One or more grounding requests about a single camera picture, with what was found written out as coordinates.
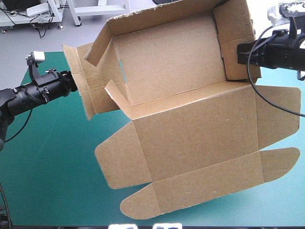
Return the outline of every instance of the white device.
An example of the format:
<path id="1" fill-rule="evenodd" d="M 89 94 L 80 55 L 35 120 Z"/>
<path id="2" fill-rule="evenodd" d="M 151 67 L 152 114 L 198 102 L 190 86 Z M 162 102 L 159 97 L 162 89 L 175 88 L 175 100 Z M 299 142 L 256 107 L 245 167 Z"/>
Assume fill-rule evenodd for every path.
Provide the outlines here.
<path id="1" fill-rule="evenodd" d="M 181 223 L 156 223 L 152 229 L 183 229 Z"/>
<path id="2" fill-rule="evenodd" d="M 28 17 L 33 17 L 36 15 L 48 12 L 49 10 L 50 10 L 49 4 L 47 2 L 45 2 L 45 3 L 39 4 L 37 6 L 27 8 L 27 15 L 28 15 Z"/>
<path id="3" fill-rule="evenodd" d="M 138 229 L 135 224 L 111 224 L 108 229 Z"/>

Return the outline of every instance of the white object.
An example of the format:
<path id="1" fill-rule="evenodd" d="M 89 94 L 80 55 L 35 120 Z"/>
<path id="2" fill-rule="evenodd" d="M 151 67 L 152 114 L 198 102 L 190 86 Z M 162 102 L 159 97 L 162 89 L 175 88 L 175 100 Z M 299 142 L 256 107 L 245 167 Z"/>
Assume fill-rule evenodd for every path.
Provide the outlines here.
<path id="1" fill-rule="evenodd" d="M 152 229 L 182 229 L 181 223 L 156 223 Z"/>
<path id="2" fill-rule="evenodd" d="M 42 63 L 46 59 L 45 55 L 44 55 L 44 52 L 33 51 L 32 56 L 33 56 L 36 63 Z"/>
<path id="3" fill-rule="evenodd" d="M 124 5 L 107 5 L 107 0 L 99 0 L 98 6 L 77 7 L 75 0 L 67 0 L 76 25 L 81 25 L 81 16 L 125 14 L 130 13 L 130 2 L 124 0 Z"/>
<path id="4" fill-rule="evenodd" d="M 290 23 L 288 18 L 284 18 L 279 11 L 279 5 L 275 5 L 268 9 L 268 19 L 271 21 L 272 25 L 279 26 Z"/>
<path id="5" fill-rule="evenodd" d="M 61 22 L 62 21 L 62 15 L 65 8 L 59 9 L 57 7 L 57 3 L 60 2 L 61 5 L 66 4 L 66 0 L 47 0 L 45 1 L 46 4 L 49 4 L 51 8 L 51 12 L 54 13 L 54 17 L 52 22 Z M 27 14 L 26 11 L 20 11 L 21 14 Z M 28 23 L 47 23 L 49 21 L 49 13 L 43 13 L 41 15 L 36 15 L 33 17 L 24 17 L 18 14 L 15 14 L 13 17 L 8 14 L 8 16 L 0 11 L 0 28 L 1 27 L 9 27 L 14 26 L 15 24 L 28 24 Z"/>
<path id="6" fill-rule="evenodd" d="M 27 8 L 27 15 L 28 17 L 33 17 L 45 12 L 49 11 L 49 5 L 47 2 Z"/>
<path id="7" fill-rule="evenodd" d="M 108 229 L 138 229 L 135 224 L 111 224 Z"/>

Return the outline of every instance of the green table surface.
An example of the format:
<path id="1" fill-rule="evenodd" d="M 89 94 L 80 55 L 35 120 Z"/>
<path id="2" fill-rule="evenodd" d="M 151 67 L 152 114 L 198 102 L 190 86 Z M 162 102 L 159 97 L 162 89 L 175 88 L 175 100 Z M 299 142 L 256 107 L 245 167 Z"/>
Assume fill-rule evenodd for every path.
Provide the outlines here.
<path id="1" fill-rule="evenodd" d="M 46 53 L 39 71 L 53 67 L 69 68 L 62 52 Z M 23 83 L 28 81 L 26 75 Z M 305 90 L 294 71 L 263 69 L 258 83 Z M 27 115 L 16 117 L 8 137 L 19 130 Z M 120 202 L 145 185 L 110 189 L 94 156 L 96 146 L 129 119 L 115 111 L 98 114 L 89 122 L 75 92 L 34 109 L 24 131 L 0 153 L 0 181 L 15 225 L 305 226 L 304 121 L 298 133 L 268 148 L 300 149 L 299 161 L 283 178 L 154 219 L 133 220 L 120 212 Z"/>

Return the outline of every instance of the unfolded cardboard box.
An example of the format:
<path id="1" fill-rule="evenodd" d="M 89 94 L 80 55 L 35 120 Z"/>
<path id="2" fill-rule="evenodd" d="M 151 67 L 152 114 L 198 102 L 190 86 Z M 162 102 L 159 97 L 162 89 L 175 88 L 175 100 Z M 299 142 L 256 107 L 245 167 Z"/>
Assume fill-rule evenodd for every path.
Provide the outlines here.
<path id="1" fill-rule="evenodd" d="M 295 148 L 261 151 L 295 133 L 299 117 L 242 81 L 236 46 L 251 40 L 245 0 L 182 0 L 112 18 L 93 44 L 64 46 L 88 118 L 122 109 L 131 120 L 95 152 L 110 187 L 151 183 L 121 203 L 125 215 L 190 207 L 294 166 Z M 258 88 L 300 111 L 298 89 Z"/>

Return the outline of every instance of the white cart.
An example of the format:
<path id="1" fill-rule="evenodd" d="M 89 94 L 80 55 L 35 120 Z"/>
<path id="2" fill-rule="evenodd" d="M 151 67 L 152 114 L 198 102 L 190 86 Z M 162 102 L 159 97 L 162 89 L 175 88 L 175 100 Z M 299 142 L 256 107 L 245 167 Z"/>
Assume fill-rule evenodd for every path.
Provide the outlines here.
<path id="1" fill-rule="evenodd" d="M 107 0 L 98 0 L 97 6 L 77 7 L 75 0 L 67 0 L 75 25 L 81 25 L 81 16 L 130 13 L 130 2 L 124 5 L 107 5 Z"/>
<path id="2" fill-rule="evenodd" d="M 62 15 L 65 8 L 60 9 L 60 5 L 65 5 L 66 0 L 48 0 L 47 1 L 50 5 L 51 11 L 54 13 L 54 17 L 52 22 L 58 22 L 59 26 L 58 29 L 62 29 L 63 26 L 60 24 L 62 21 Z M 19 13 L 26 15 L 26 11 L 19 11 Z M 0 32 L 6 33 L 6 27 L 13 27 L 15 24 L 29 24 L 29 23 L 47 23 L 49 20 L 44 19 L 43 17 L 25 17 L 18 14 L 10 15 L 7 13 L 7 15 L 0 11 Z"/>

